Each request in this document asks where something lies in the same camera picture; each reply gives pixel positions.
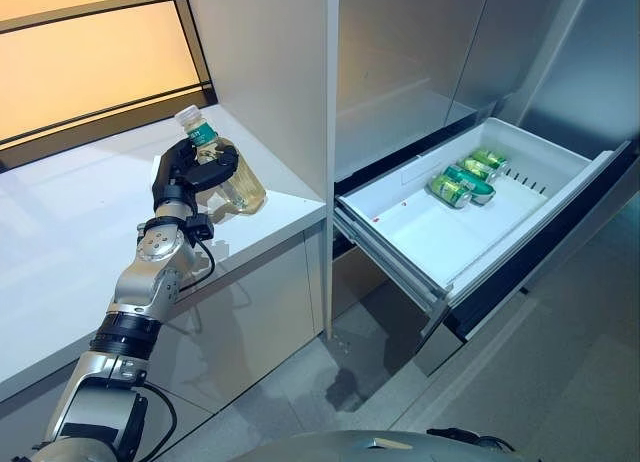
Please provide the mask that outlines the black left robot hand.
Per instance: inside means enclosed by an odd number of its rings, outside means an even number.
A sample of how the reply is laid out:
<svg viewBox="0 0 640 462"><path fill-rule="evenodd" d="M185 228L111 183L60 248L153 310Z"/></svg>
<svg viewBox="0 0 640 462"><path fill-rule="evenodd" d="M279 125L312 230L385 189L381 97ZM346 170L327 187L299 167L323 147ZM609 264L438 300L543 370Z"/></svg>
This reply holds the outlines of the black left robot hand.
<svg viewBox="0 0 640 462"><path fill-rule="evenodd" d="M180 140L161 156L152 185L154 208L166 202L180 202L196 214L196 194L230 179L237 170L238 159L239 152L234 146L223 145L216 158L200 164L191 140Z"/></svg>

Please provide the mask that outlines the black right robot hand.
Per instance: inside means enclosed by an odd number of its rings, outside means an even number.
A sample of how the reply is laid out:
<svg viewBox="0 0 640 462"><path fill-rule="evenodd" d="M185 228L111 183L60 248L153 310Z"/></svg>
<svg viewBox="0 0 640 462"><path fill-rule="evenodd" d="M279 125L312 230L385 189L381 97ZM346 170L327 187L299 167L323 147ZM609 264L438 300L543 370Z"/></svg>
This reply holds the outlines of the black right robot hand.
<svg viewBox="0 0 640 462"><path fill-rule="evenodd" d="M428 435L443 437L467 444L485 447L500 452L515 452L516 449L504 439L490 435L479 435L475 432L449 427L444 429L430 428L426 430Z"/></svg>

